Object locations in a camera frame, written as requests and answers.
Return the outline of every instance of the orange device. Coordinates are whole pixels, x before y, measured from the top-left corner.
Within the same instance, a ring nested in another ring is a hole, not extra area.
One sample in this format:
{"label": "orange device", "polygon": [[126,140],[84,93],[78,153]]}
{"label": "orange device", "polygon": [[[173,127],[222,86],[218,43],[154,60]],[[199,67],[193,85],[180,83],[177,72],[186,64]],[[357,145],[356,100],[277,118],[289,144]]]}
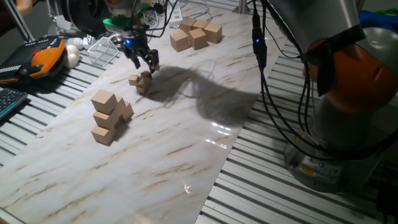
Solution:
{"label": "orange device", "polygon": [[0,66],[0,84],[53,76],[62,68],[65,52],[65,41],[57,37],[22,45]]}

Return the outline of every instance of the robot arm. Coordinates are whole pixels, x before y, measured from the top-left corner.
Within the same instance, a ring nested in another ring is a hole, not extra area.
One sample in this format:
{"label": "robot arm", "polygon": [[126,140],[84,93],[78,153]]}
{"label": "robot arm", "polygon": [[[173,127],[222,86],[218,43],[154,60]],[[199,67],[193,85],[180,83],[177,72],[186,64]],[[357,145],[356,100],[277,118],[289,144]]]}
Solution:
{"label": "robot arm", "polygon": [[302,53],[319,94],[325,94],[336,109],[348,114],[371,113],[395,96],[398,65],[393,61],[398,57],[389,49],[398,49],[398,34],[363,29],[354,1],[264,2]]}
{"label": "robot arm", "polygon": [[146,35],[148,26],[138,17],[142,10],[141,0],[105,0],[105,3],[113,16],[104,20],[105,28],[124,37],[124,54],[136,68],[141,66],[138,60],[141,57],[148,64],[150,72],[154,73],[159,69],[159,53],[149,48]]}

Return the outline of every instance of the black cable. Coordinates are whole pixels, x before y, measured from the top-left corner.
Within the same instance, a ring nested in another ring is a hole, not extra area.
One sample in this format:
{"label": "black cable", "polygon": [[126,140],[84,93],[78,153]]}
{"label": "black cable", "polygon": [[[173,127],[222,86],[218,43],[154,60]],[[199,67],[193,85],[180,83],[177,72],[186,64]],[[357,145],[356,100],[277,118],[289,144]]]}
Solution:
{"label": "black cable", "polygon": [[305,108],[304,108],[304,124],[305,124],[305,129],[307,130],[307,134],[311,136],[310,128],[308,127],[308,106],[310,104],[311,81],[310,81],[310,72],[307,64],[305,64],[305,79],[307,80],[307,99],[305,100]]}
{"label": "black cable", "polygon": [[[268,4],[268,2],[267,1],[265,1],[265,4],[263,4],[263,7],[265,6],[265,7],[267,7],[267,4]],[[383,140],[383,141],[381,141],[381,142],[379,142],[379,143],[377,143],[377,144],[375,144],[375,145],[373,145],[373,146],[371,146],[371,147],[367,147],[366,149],[361,149],[360,151],[358,151],[358,149],[354,149],[354,150],[350,150],[350,153],[352,153],[352,155],[350,154],[350,155],[348,155],[348,156],[345,156],[345,157],[342,157],[342,156],[340,156],[340,155],[338,155],[338,154],[336,154],[336,153],[333,153],[333,154],[331,154],[330,152],[332,152],[332,151],[335,151],[335,150],[328,150],[328,149],[325,149],[324,147],[321,147],[321,146],[315,146],[315,145],[313,145],[312,143],[310,143],[310,142],[308,142],[306,139],[304,139],[303,137],[301,137],[301,135],[299,135],[294,129],[292,129],[292,127],[288,124],[288,122],[286,122],[286,120],[285,120],[285,118],[282,116],[282,114],[279,112],[279,110],[277,109],[277,107],[276,107],[276,105],[274,104],[274,102],[273,102],[273,100],[272,100],[272,97],[271,97],[271,94],[270,94],[270,92],[269,92],[269,90],[268,90],[268,86],[267,86],[267,83],[266,83],[266,80],[265,80],[265,77],[264,77],[264,71],[263,71],[263,69],[265,68],[265,67],[261,67],[261,66],[259,66],[260,67],[260,72],[261,72],[261,77],[262,77],[262,96],[263,96],[263,103],[264,103],[264,106],[266,107],[266,111],[268,112],[268,114],[269,114],[269,116],[270,116],[270,118],[271,118],[271,120],[272,120],[272,122],[274,123],[274,125],[277,127],[277,129],[278,129],[278,131],[283,135],[283,137],[285,137],[285,139],[286,140],[288,140],[288,142],[289,143],[291,143],[296,149],[298,149],[300,152],[302,152],[303,154],[305,154],[305,155],[307,155],[307,156],[310,156],[310,157],[312,157],[312,158],[315,158],[315,159],[320,159],[320,160],[323,160],[323,161],[347,161],[347,160],[362,160],[362,159],[365,159],[365,158],[368,158],[368,157],[370,157],[370,156],[372,156],[372,155],[375,155],[375,154],[377,154],[377,153],[379,153],[379,152],[381,152],[381,151],[383,151],[383,150],[385,150],[385,149],[387,149],[389,146],[391,146],[397,139],[398,139],[398,128],[388,137],[388,138],[386,138],[385,140]],[[278,114],[278,117],[283,121],[283,123],[289,128],[289,130],[291,131],[291,132],[293,132],[299,139],[301,139],[303,142],[305,142],[306,144],[308,144],[310,147],[313,147],[314,149],[318,149],[319,151],[321,151],[322,153],[325,153],[326,155],[328,155],[328,156],[331,156],[331,157],[334,157],[335,159],[325,159],[325,158],[319,158],[319,157],[315,157],[315,156],[313,156],[313,155],[310,155],[310,154],[308,154],[308,153],[306,153],[305,151],[303,151],[301,148],[299,148],[298,146],[296,146],[283,132],[282,132],[282,130],[279,128],[279,126],[276,124],[276,122],[273,120],[273,117],[272,117],[272,115],[271,115],[271,113],[269,112],[269,110],[268,110],[268,107],[267,107],[267,105],[266,105],[266,102],[265,102],[265,96],[264,96],[264,86],[265,85],[265,88],[266,88],[266,90],[267,90],[267,96],[268,96],[268,98],[269,98],[269,101],[270,101],[270,103],[271,103],[271,105],[272,105],[272,107],[275,109],[275,112],[277,112],[277,114]]]}
{"label": "black cable", "polygon": [[278,43],[276,42],[275,37],[271,34],[271,32],[269,32],[269,29],[268,29],[267,27],[266,27],[266,30],[267,30],[267,32],[269,33],[269,35],[272,37],[272,39],[274,40],[274,42],[275,42],[275,44],[276,44],[276,47],[278,48],[278,50],[281,52],[282,55],[284,55],[284,56],[287,57],[287,58],[291,58],[291,59],[296,59],[296,58],[300,58],[300,57],[301,57],[301,55],[296,56],[296,57],[287,56],[287,55],[280,49]]}
{"label": "black cable", "polygon": [[131,18],[130,18],[130,28],[131,28],[131,34],[134,38],[136,38],[136,33],[134,32],[134,28],[132,28],[131,24],[133,22],[134,19],[134,12],[136,10],[136,4],[137,4],[137,0],[134,0],[134,5],[132,6],[132,11],[131,11]]}
{"label": "black cable", "polygon": [[[172,10],[171,10],[171,12],[170,12],[171,14],[173,14],[174,8],[175,8],[175,6],[177,5],[177,3],[178,3],[178,0],[176,0],[176,2],[174,3],[174,5],[172,6]],[[169,19],[167,19],[167,9],[166,9],[166,10],[165,10],[165,18],[164,18],[164,25],[163,25],[163,27],[162,27],[162,28],[148,29],[147,31],[152,31],[152,30],[165,30],[166,27],[167,27],[167,25],[169,24],[171,18],[172,18],[172,17],[170,16]]]}
{"label": "black cable", "polygon": [[296,145],[295,142],[293,142],[289,137],[286,136],[286,134],[283,132],[283,130],[281,130],[281,128],[279,127],[279,125],[276,123],[273,115],[271,114],[271,112],[269,111],[269,108],[267,106],[266,103],[266,96],[264,94],[264,87],[266,89],[267,95],[268,95],[268,99],[271,102],[271,95],[269,94],[269,90],[268,90],[268,86],[267,86],[267,81],[266,78],[264,76],[264,70],[260,68],[260,74],[261,74],[261,96],[262,96],[262,104],[264,104],[264,107],[268,113],[269,118],[271,119],[272,123],[274,124],[274,126],[276,127],[276,129],[278,130],[278,132],[280,132],[280,134],[288,141],[289,144],[291,144],[294,148],[296,148],[297,150],[299,150],[301,153],[303,153],[304,155],[314,158],[314,159],[318,159],[321,161],[340,161],[339,159],[325,159],[323,157],[317,157],[314,155],[311,155],[307,152],[305,152],[304,150],[302,150],[300,147],[298,147]]}
{"label": "black cable", "polygon": [[302,120],[301,120],[301,106],[303,104],[303,99],[304,99],[304,95],[305,95],[305,90],[306,89],[307,89],[307,78],[305,77],[303,91],[301,92],[300,101],[298,102],[298,108],[297,108],[298,124],[300,125],[300,128],[301,128],[302,131],[306,131],[305,128],[304,128],[304,125],[302,123]]}

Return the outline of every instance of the wooden cube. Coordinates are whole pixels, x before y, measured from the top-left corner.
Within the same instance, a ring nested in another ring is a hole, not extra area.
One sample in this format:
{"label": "wooden cube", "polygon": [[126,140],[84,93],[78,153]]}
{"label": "wooden cube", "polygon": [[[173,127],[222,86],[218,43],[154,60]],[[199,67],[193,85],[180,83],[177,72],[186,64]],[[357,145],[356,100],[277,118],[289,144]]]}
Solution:
{"label": "wooden cube", "polygon": [[109,91],[100,90],[98,91],[91,99],[91,102],[94,105],[94,108],[101,113],[111,114],[113,109],[118,104],[114,93]]}
{"label": "wooden cube", "polygon": [[170,42],[176,52],[180,52],[190,47],[188,35],[182,30],[175,32],[174,34],[170,34]]}
{"label": "wooden cube", "polygon": [[106,128],[106,129],[111,129],[114,127],[116,122],[119,120],[118,113],[116,110],[113,110],[110,115],[106,115],[104,113],[95,111],[93,114],[93,117],[95,119],[95,122],[97,122],[97,125],[101,128]]}
{"label": "wooden cube", "polygon": [[202,29],[191,30],[188,35],[193,49],[198,50],[208,46],[206,34]]}
{"label": "wooden cube", "polygon": [[143,77],[136,86],[137,92],[140,94],[146,94],[151,85],[152,80],[150,78]]}
{"label": "wooden cube", "polygon": [[220,42],[223,37],[223,26],[218,24],[209,23],[203,31],[206,33],[207,41],[214,44]]}
{"label": "wooden cube", "polygon": [[189,17],[184,18],[180,22],[180,30],[184,31],[186,34],[188,34],[189,31],[192,30],[192,25],[196,22],[196,19],[192,19]]}
{"label": "wooden cube", "polygon": [[147,77],[147,78],[152,79],[152,74],[150,71],[143,71],[143,72],[141,72],[141,77]]}
{"label": "wooden cube", "polygon": [[113,141],[113,138],[116,135],[116,129],[111,128],[111,129],[105,129],[101,128],[98,125],[94,127],[94,129],[91,131],[93,134],[93,137],[96,142],[105,144],[105,145],[110,145],[111,142]]}
{"label": "wooden cube", "polygon": [[193,25],[192,25],[192,30],[194,29],[199,29],[201,28],[202,30],[206,28],[206,26],[209,24],[209,21],[205,21],[203,19],[198,19]]}
{"label": "wooden cube", "polygon": [[127,122],[133,114],[134,111],[132,110],[131,104],[129,102],[124,102],[124,110],[121,115],[121,120]]}
{"label": "wooden cube", "polygon": [[136,86],[139,83],[139,76],[138,75],[130,75],[129,83],[132,86]]}
{"label": "wooden cube", "polygon": [[120,119],[120,116],[122,115],[126,105],[124,105],[124,99],[121,96],[116,96],[116,100],[118,101],[118,105],[115,107],[114,110],[116,110],[118,118]]}

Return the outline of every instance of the keyboard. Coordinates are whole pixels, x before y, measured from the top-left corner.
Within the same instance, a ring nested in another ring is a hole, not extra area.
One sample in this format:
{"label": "keyboard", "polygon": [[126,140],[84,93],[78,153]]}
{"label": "keyboard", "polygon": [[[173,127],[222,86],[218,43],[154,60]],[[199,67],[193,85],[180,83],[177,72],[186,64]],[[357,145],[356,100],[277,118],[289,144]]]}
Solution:
{"label": "keyboard", "polygon": [[0,119],[15,109],[27,98],[27,93],[4,88],[0,91]]}

